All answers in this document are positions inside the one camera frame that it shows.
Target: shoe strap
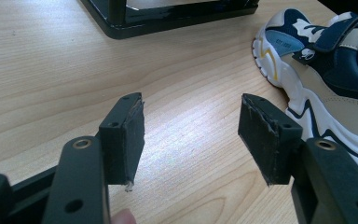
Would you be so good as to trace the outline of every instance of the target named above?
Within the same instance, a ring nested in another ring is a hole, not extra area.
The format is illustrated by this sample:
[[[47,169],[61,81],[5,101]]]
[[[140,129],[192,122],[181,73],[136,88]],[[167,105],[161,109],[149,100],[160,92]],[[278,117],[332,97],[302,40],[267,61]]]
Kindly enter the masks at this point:
[[[313,48],[324,53],[334,50],[356,25],[358,25],[358,17],[334,23],[323,31]]]

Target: sneaker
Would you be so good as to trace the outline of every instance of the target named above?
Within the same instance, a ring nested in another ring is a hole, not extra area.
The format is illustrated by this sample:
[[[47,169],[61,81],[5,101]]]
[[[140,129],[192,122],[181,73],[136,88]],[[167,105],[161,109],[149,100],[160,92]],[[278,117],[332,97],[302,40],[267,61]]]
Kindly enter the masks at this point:
[[[358,16],[345,13],[315,26],[296,9],[277,13],[253,43],[255,62],[289,96],[286,114],[304,140],[344,146],[358,164]]]

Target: shoe sole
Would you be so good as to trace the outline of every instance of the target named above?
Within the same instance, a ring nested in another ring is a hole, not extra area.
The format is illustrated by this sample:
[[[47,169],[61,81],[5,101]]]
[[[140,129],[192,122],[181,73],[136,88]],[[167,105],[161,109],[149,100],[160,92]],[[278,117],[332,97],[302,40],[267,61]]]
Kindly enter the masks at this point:
[[[322,137],[344,146],[358,164],[358,135],[334,119],[319,97],[303,87],[296,71],[281,60],[267,41],[262,27],[253,42],[252,53],[261,74],[275,87],[283,88],[290,101],[286,115],[303,127],[302,139]]]

